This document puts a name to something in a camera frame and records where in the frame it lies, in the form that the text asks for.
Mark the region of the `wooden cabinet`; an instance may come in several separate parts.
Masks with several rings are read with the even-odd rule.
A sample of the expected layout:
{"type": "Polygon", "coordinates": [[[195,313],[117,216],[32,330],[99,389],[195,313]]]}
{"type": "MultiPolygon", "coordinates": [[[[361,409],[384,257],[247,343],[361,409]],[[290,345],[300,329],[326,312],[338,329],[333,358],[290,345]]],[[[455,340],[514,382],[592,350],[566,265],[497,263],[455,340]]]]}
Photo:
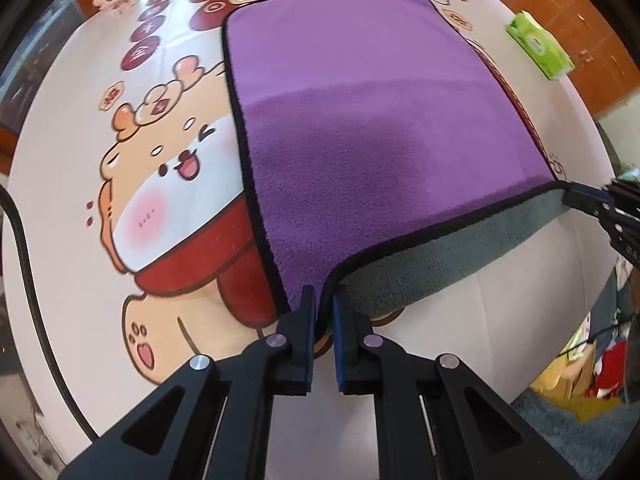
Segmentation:
{"type": "Polygon", "coordinates": [[[570,80],[593,116],[639,89],[639,69],[620,37],[589,0],[500,0],[528,12],[563,47],[574,64],[570,80]]]}

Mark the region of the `purple and grey towel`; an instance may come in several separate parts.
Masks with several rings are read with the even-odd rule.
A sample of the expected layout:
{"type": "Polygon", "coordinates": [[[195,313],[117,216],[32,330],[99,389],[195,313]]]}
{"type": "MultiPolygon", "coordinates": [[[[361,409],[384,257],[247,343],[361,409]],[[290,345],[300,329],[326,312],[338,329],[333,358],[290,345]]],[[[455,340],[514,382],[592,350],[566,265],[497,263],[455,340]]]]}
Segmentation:
{"type": "Polygon", "coordinates": [[[564,212],[536,130],[430,0],[266,0],[229,14],[224,65],[274,300],[378,318],[463,280],[564,212]]]}

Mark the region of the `green tissue pack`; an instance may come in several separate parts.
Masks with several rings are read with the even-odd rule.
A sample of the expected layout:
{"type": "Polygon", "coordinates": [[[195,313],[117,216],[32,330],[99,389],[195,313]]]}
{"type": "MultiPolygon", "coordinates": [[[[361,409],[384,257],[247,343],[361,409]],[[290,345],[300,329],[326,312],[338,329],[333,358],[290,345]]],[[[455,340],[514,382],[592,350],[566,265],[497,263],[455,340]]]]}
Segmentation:
{"type": "Polygon", "coordinates": [[[549,80],[557,80],[574,70],[573,61],[558,40],[528,12],[515,14],[506,25],[506,32],[549,80]]]}

